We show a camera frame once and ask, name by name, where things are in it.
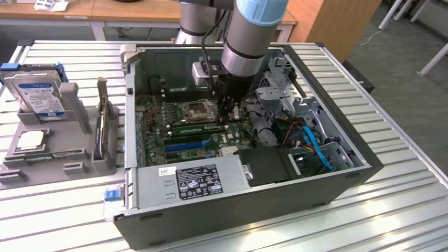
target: hard drive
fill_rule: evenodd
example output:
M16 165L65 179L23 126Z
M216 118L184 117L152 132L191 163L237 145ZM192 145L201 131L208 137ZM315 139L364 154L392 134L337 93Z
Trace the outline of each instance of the hard drive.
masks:
M36 113L40 121L67 119L71 107L60 96L60 85L67 82L64 68L57 65L4 64L0 81L7 86L24 113Z

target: cpu socket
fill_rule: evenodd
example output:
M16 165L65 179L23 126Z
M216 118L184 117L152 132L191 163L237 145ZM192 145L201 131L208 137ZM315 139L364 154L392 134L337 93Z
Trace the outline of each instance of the cpu socket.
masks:
M208 100L185 102L181 105L184 111L184 121L187 122L213 122L215 114L212 111L213 103Z

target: hard drive label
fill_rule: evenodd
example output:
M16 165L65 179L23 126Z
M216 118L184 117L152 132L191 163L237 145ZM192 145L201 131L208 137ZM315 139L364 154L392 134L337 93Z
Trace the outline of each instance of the hard drive label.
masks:
M56 117L64 113L63 104L53 95L55 89L51 83L23 83L19 84L19 88L36 114Z

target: wooden desk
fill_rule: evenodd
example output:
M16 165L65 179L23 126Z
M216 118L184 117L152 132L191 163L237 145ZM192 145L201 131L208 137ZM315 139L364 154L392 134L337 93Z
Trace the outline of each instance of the wooden desk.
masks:
M287 42L295 17L287 12L279 24L276 41ZM180 3L172 0L143 0L121 3L115 0L79 0L64 12L35 10L33 4L0 5L0 25L88 26L95 39L105 40L104 27L180 27Z
M143 0L121 3L113 0L95 0L92 29L96 40L105 40L104 27L180 27L180 3L172 0ZM279 24L277 41L287 42L295 17L287 12Z
M93 0L79 0L68 4L64 12L47 12L35 10L33 4L0 5L0 18L20 19L84 19L92 17Z

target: blue cable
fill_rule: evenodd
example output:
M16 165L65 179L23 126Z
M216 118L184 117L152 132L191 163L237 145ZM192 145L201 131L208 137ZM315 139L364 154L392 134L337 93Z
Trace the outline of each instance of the blue cable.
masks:
M319 148L319 144L317 144L317 140L316 140L316 137L315 137L315 134L313 132L311 131L311 129L308 128L308 126L304 126L303 129L305 130L307 134L308 134L308 137L311 139L311 142L313 143L313 147L316 149L316 153L320 157L320 160L321 162L324 163L324 166L331 170L333 171L335 168L333 166L331 165L331 163L328 162L328 159L325 158L325 156L323 155L323 152L320 151L320 148Z

